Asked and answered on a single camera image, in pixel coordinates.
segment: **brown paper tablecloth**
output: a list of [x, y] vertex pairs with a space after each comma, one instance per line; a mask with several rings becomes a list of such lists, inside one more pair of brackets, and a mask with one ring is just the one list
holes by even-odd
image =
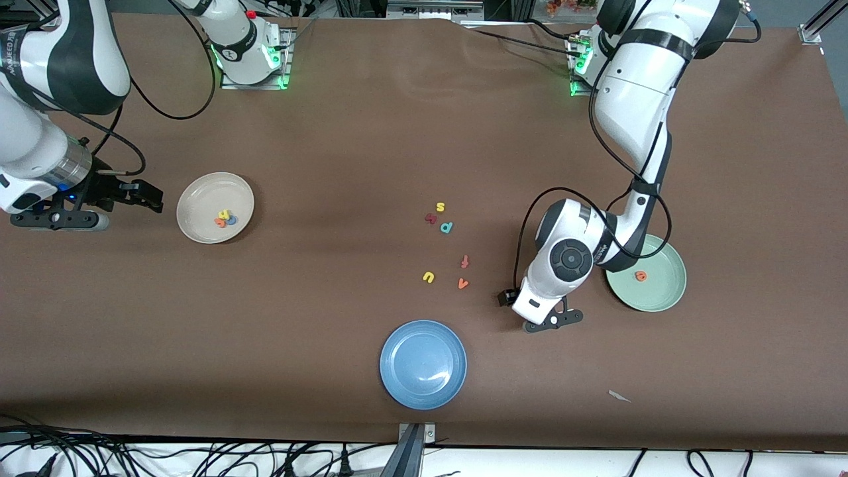
[[[163, 109], [203, 102], [208, 66], [179, 17], [115, 24]], [[663, 188], [689, 274], [677, 306], [628, 309], [595, 269], [570, 295], [581, 323], [525, 334], [494, 297], [529, 203], [564, 185], [605, 205], [629, 183], [586, 109], [561, 55], [442, 20], [318, 20], [287, 91], [219, 91], [191, 121], [133, 93], [117, 131], [165, 213], [119, 205], [93, 234], [0, 226], [0, 408], [156, 435], [387, 441], [426, 420], [458, 444], [844, 449], [848, 127], [818, 48], [767, 30], [684, 77]], [[114, 139], [101, 157], [135, 165]], [[215, 246], [174, 214], [212, 171], [257, 199], [246, 232]], [[436, 202], [450, 235], [424, 221]], [[461, 393], [432, 412], [395, 403], [377, 368], [416, 319], [468, 354]]]

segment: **white robotic arm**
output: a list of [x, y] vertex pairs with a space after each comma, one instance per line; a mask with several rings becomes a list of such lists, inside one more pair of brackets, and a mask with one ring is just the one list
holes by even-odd
[[600, 2], [599, 24], [580, 38], [587, 54], [573, 59], [572, 67], [594, 91], [590, 118], [630, 156], [636, 174], [620, 216], [573, 199], [545, 213], [538, 254], [509, 300], [530, 323], [543, 323], [594, 265], [618, 272], [640, 257], [671, 155], [667, 112], [677, 82], [690, 60], [714, 53], [715, 42], [729, 36], [740, 6], [738, 0]]
[[[130, 91], [105, 0], [59, 0], [58, 18], [50, 31], [31, 25], [0, 31], [0, 208], [20, 227], [85, 230], [103, 229], [108, 219], [81, 210], [84, 203], [111, 211], [122, 202], [161, 212], [161, 191], [110, 176], [113, 171], [84, 143], [40, 112], [105, 115]], [[66, 200], [74, 210], [64, 210]]]
[[224, 73], [235, 83], [253, 85], [282, 66], [280, 26], [242, 10], [237, 0], [176, 0], [198, 17]]

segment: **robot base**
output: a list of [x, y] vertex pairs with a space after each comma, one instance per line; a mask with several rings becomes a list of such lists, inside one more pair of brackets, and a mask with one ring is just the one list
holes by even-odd
[[[512, 306], [518, 297], [518, 290], [506, 289], [498, 294], [498, 303], [501, 306]], [[524, 331], [527, 333], [538, 333], [546, 329], [560, 329], [566, 325], [579, 323], [583, 320], [583, 312], [580, 310], [569, 310], [568, 299], [563, 296], [560, 301], [562, 304], [562, 312], [557, 311], [558, 306], [554, 306], [548, 313], [548, 317], [544, 319], [542, 324], [524, 322]]]
[[276, 45], [280, 46], [279, 51], [269, 53], [269, 58], [273, 62], [278, 62], [280, 67], [271, 72], [263, 81], [252, 85], [236, 83], [226, 74], [222, 74], [220, 78], [221, 89], [245, 89], [245, 90], [260, 90], [260, 91], [279, 91], [288, 89], [288, 80], [292, 74], [292, 61], [294, 57], [294, 41], [297, 38], [298, 30], [296, 28], [280, 28], [279, 37], [272, 40]]

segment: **metal bracket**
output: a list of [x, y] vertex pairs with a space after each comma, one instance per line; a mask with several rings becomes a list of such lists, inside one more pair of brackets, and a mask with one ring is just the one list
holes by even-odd
[[424, 430], [426, 425], [428, 424], [406, 424], [398, 445], [388, 458], [386, 467], [382, 468], [380, 477], [419, 477], [421, 475], [424, 439], [427, 435]]
[[544, 319], [542, 324], [530, 322], [524, 323], [524, 331], [528, 333], [538, 333], [546, 329], [560, 329], [566, 325], [579, 323], [583, 320], [583, 312], [580, 310], [569, 310], [566, 297], [562, 297], [562, 312], [556, 310], [557, 306], [550, 311], [548, 317]]
[[[406, 428], [410, 427], [413, 423], [401, 423], [400, 428], [398, 430], [398, 440], [404, 436], [404, 431]], [[424, 443], [432, 444], [436, 441], [436, 423], [424, 423]]]
[[816, 35], [812, 38], [808, 37], [806, 34], [806, 29], [804, 28], [806, 25], [803, 23], [798, 27], [798, 37], [801, 39], [801, 43], [805, 45], [818, 45], [822, 42], [822, 36]]
[[[518, 298], [517, 289], [505, 289], [498, 294], [498, 303], [501, 306], [513, 306]], [[583, 312], [580, 310], [568, 309], [568, 298], [563, 296], [562, 300], [550, 309], [548, 317], [544, 319], [542, 324], [524, 322], [524, 331], [528, 333], [538, 333], [546, 329], [560, 329], [568, 324], [579, 323], [583, 320]]]
[[798, 36], [805, 45], [818, 45], [822, 42], [819, 33], [832, 25], [848, 9], [848, 0], [828, 0], [805, 24], [798, 27]]

